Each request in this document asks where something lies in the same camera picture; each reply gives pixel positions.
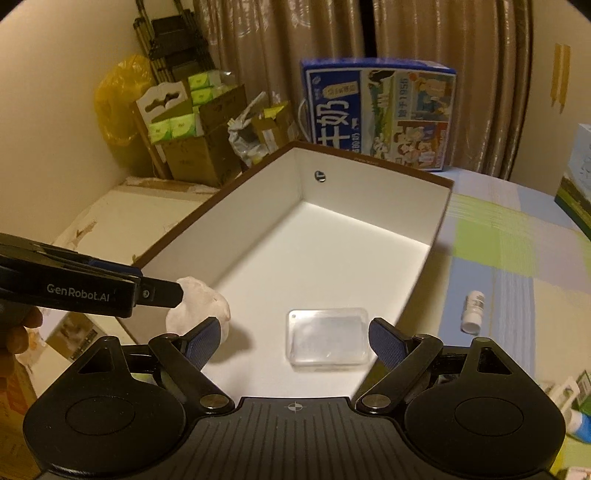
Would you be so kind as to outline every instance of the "black handheld device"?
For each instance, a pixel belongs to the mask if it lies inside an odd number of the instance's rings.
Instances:
[[[139,268],[0,233],[0,329],[32,305],[127,318],[135,305],[176,307],[183,289]]]
[[[201,372],[219,341],[213,317],[147,345],[97,340],[24,419],[40,480],[554,478],[562,415],[488,338],[448,347],[374,319],[369,343],[389,373],[354,403],[237,406]]]

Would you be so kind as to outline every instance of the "wall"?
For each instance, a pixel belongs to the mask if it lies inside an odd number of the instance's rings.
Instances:
[[[552,196],[566,168],[579,123],[591,123],[591,22],[567,0],[532,0],[534,47],[530,96],[511,181]],[[552,106],[555,43],[571,47],[564,111]]]
[[[172,0],[146,7],[176,13]],[[92,103],[105,73],[139,53],[137,16],[133,0],[25,0],[0,23],[0,231],[51,242],[146,171],[115,160]]]

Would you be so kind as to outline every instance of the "tape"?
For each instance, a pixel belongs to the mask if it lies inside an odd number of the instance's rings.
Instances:
[[[562,79],[560,81],[560,94],[558,102],[560,103],[560,113],[564,110],[564,104],[566,103],[566,93],[569,89],[569,76],[570,76],[570,45],[563,45],[562,55]]]
[[[560,80],[560,62],[562,58],[562,45],[554,44],[554,70],[552,71],[552,87],[550,89],[550,98],[552,98],[552,106],[556,103],[558,98],[558,81]]]

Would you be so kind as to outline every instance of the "clear plastic container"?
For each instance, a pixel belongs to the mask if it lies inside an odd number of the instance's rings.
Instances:
[[[294,367],[347,368],[367,363],[369,317],[365,309],[292,310],[285,355]]]

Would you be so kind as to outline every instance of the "human hand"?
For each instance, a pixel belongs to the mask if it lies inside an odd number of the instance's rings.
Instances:
[[[0,330],[0,391],[7,388],[7,377],[14,372],[14,354],[23,353],[29,348],[29,335],[25,327],[41,326],[43,315],[33,307],[22,320],[22,325],[10,330]]]

